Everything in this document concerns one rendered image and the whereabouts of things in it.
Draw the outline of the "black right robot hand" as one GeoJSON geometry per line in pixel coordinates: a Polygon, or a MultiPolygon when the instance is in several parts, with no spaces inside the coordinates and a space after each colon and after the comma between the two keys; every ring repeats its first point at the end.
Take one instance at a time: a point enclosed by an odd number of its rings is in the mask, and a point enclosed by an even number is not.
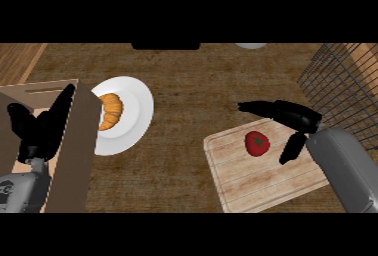
{"type": "Polygon", "coordinates": [[[315,134],[319,129],[322,115],[306,106],[284,100],[241,102],[238,106],[241,112],[270,118],[296,130],[288,139],[279,163],[285,164],[296,160],[306,144],[306,135],[315,134]]]}

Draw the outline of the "orange croissant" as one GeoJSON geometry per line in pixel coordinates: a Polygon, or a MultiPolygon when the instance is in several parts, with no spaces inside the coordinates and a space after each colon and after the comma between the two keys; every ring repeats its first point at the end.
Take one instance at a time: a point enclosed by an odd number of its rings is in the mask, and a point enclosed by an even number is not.
{"type": "Polygon", "coordinates": [[[120,121],[123,115],[123,101],[115,93],[104,94],[99,97],[104,105],[104,121],[99,125],[99,130],[109,130],[120,121]]]}

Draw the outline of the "brown wooden box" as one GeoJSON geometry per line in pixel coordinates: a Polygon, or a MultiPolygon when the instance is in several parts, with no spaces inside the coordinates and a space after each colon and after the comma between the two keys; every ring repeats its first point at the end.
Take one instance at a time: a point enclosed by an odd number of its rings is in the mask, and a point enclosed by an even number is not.
{"type": "Polygon", "coordinates": [[[65,87],[73,84],[71,109],[55,157],[49,163],[52,177],[46,203],[40,212],[81,212],[92,172],[102,103],[77,79],[0,86],[0,177],[31,171],[18,161],[21,138],[12,131],[8,105],[19,103],[34,116],[47,111],[65,87]]]}

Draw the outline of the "pale round object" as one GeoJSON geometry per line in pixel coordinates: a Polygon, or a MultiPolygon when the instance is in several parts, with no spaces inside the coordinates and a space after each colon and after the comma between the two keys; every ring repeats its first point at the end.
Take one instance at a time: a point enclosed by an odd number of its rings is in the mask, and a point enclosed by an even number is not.
{"type": "Polygon", "coordinates": [[[244,49],[259,49],[267,45],[267,43],[235,43],[244,49]]]}

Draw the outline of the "black appliance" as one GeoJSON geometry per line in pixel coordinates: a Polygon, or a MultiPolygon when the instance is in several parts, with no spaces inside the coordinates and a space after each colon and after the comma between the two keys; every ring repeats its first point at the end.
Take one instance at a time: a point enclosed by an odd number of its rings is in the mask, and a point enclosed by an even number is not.
{"type": "Polygon", "coordinates": [[[132,43],[136,50],[198,50],[201,43],[132,43]]]}

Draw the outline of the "pale wooden cutting board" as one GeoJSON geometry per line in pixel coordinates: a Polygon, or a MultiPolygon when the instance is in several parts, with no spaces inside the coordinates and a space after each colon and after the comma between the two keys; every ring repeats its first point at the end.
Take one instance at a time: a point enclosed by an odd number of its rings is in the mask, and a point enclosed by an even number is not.
{"type": "Polygon", "coordinates": [[[214,185],[226,213],[260,212],[328,185],[321,167],[307,149],[298,158],[279,164],[294,130],[265,118],[225,130],[204,139],[204,151],[214,185]],[[253,157],[245,135],[260,132],[269,139],[269,151],[253,157]]]}

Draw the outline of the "red tomato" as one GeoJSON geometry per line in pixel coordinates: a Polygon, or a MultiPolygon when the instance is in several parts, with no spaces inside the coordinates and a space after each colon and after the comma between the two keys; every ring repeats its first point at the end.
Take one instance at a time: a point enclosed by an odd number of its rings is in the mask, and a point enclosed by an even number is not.
{"type": "Polygon", "coordinates": [[[245,135],[245,148],[251,156],[260,157],[270,148],[270,142],[266,135],[257,131],[251,131],[245,135]]]}

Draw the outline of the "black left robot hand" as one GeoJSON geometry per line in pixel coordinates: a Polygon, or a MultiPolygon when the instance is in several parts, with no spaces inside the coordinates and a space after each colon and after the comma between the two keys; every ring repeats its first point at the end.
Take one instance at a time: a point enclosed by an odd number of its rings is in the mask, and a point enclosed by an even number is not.
{"type": "Polygon", "coordinates": [[[62,90],[47,111],[34,116],[19,103],[8,105],[11,127],[21,138],[18,161],[27,164],[34,158],[49,161],[61,146],[76,86],[62,90]]]}

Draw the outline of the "white plate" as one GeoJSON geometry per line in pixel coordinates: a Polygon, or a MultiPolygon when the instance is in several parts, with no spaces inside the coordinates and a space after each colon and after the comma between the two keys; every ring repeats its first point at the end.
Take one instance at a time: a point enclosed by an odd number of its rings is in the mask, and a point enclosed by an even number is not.
{"type": "Polygon", "coordinates": [[[92,92],[98,97],[114,93],[123,102],[118,123],[98,132],[95,154],[109,156],[126,151],[140,140],[152,121],[154,97],[146,84],[130,76],[105,80],[92,92]]]}

